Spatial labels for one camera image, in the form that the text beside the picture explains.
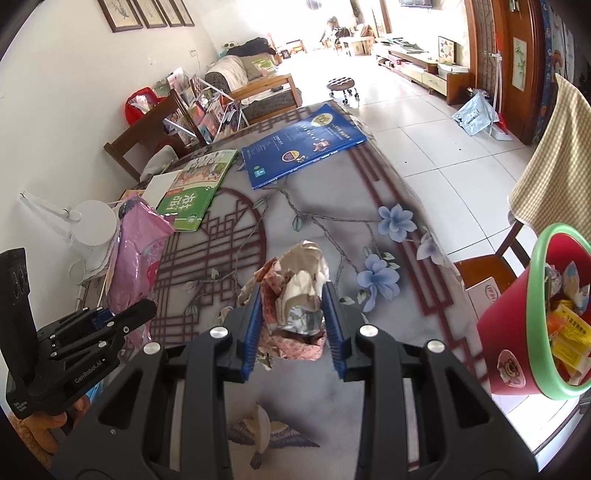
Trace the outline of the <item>brown fuzzy sleeve forearm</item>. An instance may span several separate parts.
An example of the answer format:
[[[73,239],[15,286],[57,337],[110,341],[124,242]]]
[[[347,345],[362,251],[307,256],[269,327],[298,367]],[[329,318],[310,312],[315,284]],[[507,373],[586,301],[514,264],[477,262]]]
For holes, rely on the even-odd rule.
[[[51,431],[59,429],[65,424],[66,415],[51,416],[44,412],[37,412],[20,420],[10,413],[8,419],[34,457],[46,469],[49,469],[58,448],[57,441]]]

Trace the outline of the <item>person's left hand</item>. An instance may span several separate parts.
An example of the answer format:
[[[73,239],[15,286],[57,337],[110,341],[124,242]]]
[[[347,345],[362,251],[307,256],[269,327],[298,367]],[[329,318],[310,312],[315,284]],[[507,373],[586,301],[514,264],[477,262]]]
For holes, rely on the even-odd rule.
[[[43,450],[53,452],[57,448],[57,441],[51,431],[61,429],[69,419],[72,419],[74,424],[77,424],[89,410],[89,407],[90,400],[87,395],[83,395],[74,402],[72,407],[58,415],[36,412],[24,420],[19,420],[13,414],[9,414],[8,419],[20,437],[24,432],[28,432]]]

